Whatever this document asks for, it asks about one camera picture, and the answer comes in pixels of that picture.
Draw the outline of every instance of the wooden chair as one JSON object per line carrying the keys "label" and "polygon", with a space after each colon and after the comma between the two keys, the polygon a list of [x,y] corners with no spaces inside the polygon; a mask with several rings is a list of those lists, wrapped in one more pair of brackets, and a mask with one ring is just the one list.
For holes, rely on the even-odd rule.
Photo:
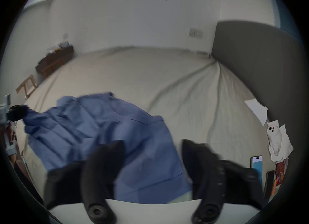
{"label": "wooden chair", "polygon": [[26,80],[24,80],[16,89],[16,92],[19,93],[19,91],[24,88],[25,90],[25,99],[28,99],[30,95],[37,89],[38,85],[34,79],[33,75],[30,75]]}

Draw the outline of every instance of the gray headboard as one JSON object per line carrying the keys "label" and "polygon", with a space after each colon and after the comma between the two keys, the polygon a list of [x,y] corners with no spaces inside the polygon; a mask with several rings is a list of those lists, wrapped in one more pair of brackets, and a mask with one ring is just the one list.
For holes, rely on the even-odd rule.
{"label": "gray headboard", "polygon": [[309,70],[302,42],[273,26],[222,21],[217,24],[212,56],[268,107],[271,121],[278,119],[280,126],[285,125],[294,147],[285,185],[301,166],[307,150]]}

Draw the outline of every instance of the white bed sheet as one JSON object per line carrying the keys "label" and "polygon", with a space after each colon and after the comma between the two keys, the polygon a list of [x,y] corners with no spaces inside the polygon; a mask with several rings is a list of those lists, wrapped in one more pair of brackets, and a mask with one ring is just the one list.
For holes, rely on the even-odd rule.
{"label": "white bed sheet", "polygon": [[[249,89],[226,67],[182,49],[110,48],[70,61],[46,79],[26,101],[44,112],[63,96],[111,91],[151,115],[161,115],[181,157],[181,140],[207,143],[222,159],[245,167],[263,157],[263,180],[275,163],[262,127],[245,100]],[[46,170],[28,145],[24,124],[16,129],[19,149],[31,180],[43,197]],[[179,201],[189,200],[189,196]]]}

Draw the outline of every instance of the blue cloth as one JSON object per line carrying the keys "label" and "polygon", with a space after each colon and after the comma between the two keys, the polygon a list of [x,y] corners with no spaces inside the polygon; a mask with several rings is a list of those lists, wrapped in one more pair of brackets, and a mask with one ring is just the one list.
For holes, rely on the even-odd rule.
{"label": "blue cloth", "polygon": [[163,118],[112,93],[66,96],[44,113],[29,109],[23,121],[47,171],[87,160],[100,144],[123,140],[126,161],[115,182],[117,200],[162,204],[191,190]]}

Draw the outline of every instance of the wrinkled sheet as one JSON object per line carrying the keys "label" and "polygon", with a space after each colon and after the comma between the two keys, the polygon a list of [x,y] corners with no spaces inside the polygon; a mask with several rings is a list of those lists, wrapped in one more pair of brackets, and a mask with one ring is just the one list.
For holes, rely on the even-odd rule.
{"label": "wrinkled sheet", "polygon": [[47,171],[87,160],[95,148],[123,140],[126,159],[115,200],[163,204],[191,191],[161,116],[151,116],[112,93],[65,96],[44,113],[23,118],[28,143]]}
{"label": "wrinkled sheet", "polygon": [[[63,96],[112,91],[152,116],[160,115],[181,158],[181,139],[207,143],[222,159],[250,167],[263,157],[265,174],[273,170],[267,125],[245,104],[255,98],[226,67],[213,58],[182,49],[109,48],[77,57],[55,71],[26,101],[37,112],[56,106]],[[28,145],[24,124],[17,124],[18,145],[32,182],[42,196],[46,169]],[[175,201],[190,200],[191,195]]]}

